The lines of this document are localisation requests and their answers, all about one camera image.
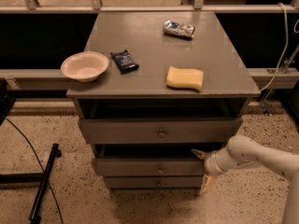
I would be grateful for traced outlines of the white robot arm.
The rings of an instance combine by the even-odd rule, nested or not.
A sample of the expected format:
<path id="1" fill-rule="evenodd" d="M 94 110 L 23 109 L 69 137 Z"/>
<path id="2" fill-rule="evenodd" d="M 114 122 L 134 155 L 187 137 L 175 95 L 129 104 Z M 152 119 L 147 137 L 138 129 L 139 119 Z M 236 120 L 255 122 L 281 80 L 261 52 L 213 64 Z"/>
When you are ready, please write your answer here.
<path id="1" fill-rule="evenodd" d="M 252 168 L 260 164 L 291 182 L 281 224 L 299 224 L 299 155 L 264 147 L 245 135 L 232 136 L 220 150 L 192 153 L 204 162 L 205 174 L 200 193 L 211 190 L 216 180 L 231 170 Z"/>

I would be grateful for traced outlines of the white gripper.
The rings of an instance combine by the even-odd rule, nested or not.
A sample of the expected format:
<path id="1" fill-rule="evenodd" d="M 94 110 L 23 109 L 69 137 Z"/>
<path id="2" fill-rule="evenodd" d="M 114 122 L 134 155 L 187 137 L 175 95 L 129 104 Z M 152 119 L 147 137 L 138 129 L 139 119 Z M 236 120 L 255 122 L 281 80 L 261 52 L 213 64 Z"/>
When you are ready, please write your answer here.
<path id="1" fill-rule="evenodd" d="M 219 151 L 212 151 L 212 152 L 204 152 L 202 150 L 197 150 L 195 148 L 192 149 L 192 153 L 199 158 L 200 160 L 204 161 L 206 171 L 208 175 L 204 175 L 203 183 L 200 188 L 200 193 L 205 194 L 208 193 L 213 186 L 217 183 L 217 176 L 223 175 L 225 170 L 221 167 L 222 161 L 222 152 Z"/>

